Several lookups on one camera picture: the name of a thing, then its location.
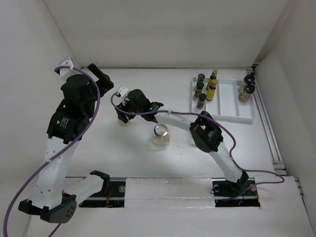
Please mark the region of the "small spice bottle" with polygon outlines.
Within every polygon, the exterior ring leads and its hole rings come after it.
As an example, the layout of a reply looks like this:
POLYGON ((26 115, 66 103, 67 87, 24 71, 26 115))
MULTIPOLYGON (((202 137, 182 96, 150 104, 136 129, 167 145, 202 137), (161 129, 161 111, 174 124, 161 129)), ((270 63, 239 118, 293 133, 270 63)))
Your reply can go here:
POLYGON ((198 76, 197 76, 197 82, 202 82, 202 83, 204 83, 204 79, 205 79, 205 74, 202 74, 202 73, 198 74, 198 76))
POLYGON ((198 81, 198 82, 196 83, 195 93, 194 93, 194 97, 195 97, 195 98, 198 98, 199 95, 202 93, 203 87, 204 87, 204 83, 203 83, 203 82, 198 81))
POLYGON ((201 93, 198 97, 196 108, 202 110, 206 101, 206 94, 201 93))

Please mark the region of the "yellow-label bottle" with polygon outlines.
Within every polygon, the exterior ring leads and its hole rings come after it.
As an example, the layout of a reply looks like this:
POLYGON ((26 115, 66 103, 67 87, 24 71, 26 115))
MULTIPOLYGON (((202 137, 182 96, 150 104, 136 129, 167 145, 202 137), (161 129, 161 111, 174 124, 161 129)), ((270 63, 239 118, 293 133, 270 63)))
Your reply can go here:
POLYGON ((216 91, 216 86, 217 86, 218 80, 217 79, 213 79, 208 87, 207 90, 207 96, 206 99, 207 101, 212 101, 215 91, 216 91))
POLYGON ((218 70, 217 69, 212 70, 212 73, 211 73, 209 81, 208 81, 207 88, 209 88, 209 86, 210 86, 210 84, 211 84, 213 79, 217 79, 217 74, 218 74, 218 70))

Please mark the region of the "black-cap jar front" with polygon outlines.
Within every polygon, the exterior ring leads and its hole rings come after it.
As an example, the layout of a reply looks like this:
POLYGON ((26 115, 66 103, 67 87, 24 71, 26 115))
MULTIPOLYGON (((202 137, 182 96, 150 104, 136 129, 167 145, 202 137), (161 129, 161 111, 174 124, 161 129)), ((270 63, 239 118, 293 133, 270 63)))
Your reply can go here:
POLYGON ((238 100, 242 103, 246 103, 250 100, 255 91, 255 85, 253 83, 246 84, 240 91, 238 95, 238 100))

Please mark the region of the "black-cap jar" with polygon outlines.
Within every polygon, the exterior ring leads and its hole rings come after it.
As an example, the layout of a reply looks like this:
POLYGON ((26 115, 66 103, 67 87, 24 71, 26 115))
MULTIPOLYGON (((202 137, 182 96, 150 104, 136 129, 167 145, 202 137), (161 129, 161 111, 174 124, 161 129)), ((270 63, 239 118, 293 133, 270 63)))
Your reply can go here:
POLYGON ((238 95, 238 100, 242 103, 246 103, 250 100, 255 91, 255 85, 253 83, 246 84, 240 91, 238 95))
POLYGON ((242 84, 240 86, 241 86, 241 88, 244 88, 246 85, 255 85, 255 73, 254 72, 247 74, 244 77, 242 84))
POLYGON ((118 124, 119 124, 120 126, 122 126, 122 127, 127 127, 127 126, 130 125, 130 121, 128 121, 127 123, 124 123, 123 121, 118 120, 118 124))

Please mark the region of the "black-cap jar back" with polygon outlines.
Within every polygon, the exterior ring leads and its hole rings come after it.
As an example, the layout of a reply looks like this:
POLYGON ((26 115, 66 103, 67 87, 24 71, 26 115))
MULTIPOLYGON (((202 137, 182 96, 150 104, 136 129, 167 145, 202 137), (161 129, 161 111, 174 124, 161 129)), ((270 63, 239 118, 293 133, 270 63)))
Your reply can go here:
POLYGON ((255 85, 255 73, 254 72, 247 74, 244 77, 242 84, 240 86, 241 86, 241 88, 244 88, 246 85, 255 85))

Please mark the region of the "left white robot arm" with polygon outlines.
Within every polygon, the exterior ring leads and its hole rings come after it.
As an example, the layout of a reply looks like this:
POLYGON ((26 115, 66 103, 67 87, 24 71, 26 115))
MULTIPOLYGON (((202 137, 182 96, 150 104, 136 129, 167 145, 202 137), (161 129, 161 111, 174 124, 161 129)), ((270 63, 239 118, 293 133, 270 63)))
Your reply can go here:
POLYGON ((64 98, 49 122, 44 167, 37 172, 35 192, 18 206, 21 212, 48 223, 67 223, 78 204, 93 194, 104 196, 110 191, 110 176, 97 170, 72 187, 63 188, 73 154, 96 118, 101 97, 114 87, 110 77, 95 64, 88 69, 97 81, 77 72, 62 85, 64 98))

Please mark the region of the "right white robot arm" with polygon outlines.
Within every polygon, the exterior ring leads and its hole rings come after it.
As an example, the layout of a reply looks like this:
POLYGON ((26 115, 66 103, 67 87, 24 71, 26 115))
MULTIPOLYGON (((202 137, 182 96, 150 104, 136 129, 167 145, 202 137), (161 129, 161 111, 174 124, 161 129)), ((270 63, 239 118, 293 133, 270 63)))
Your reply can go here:
POLYGON ((162 110, 162 103, 150 102, 141 90, 129 90, 124 86, 117 89, 116 96, 121 102, 115 110, 118 119, 124 123, 139 115, 146 121, 171 125, 189 132, 196 147, 208 153, 223 171, 225 182, 219 187, 225 197, 236 196, 246 189, 248 175, 234 163, 220 126, 208 112, 194 114, 197 118, 193 120, 190 113, 162 110))

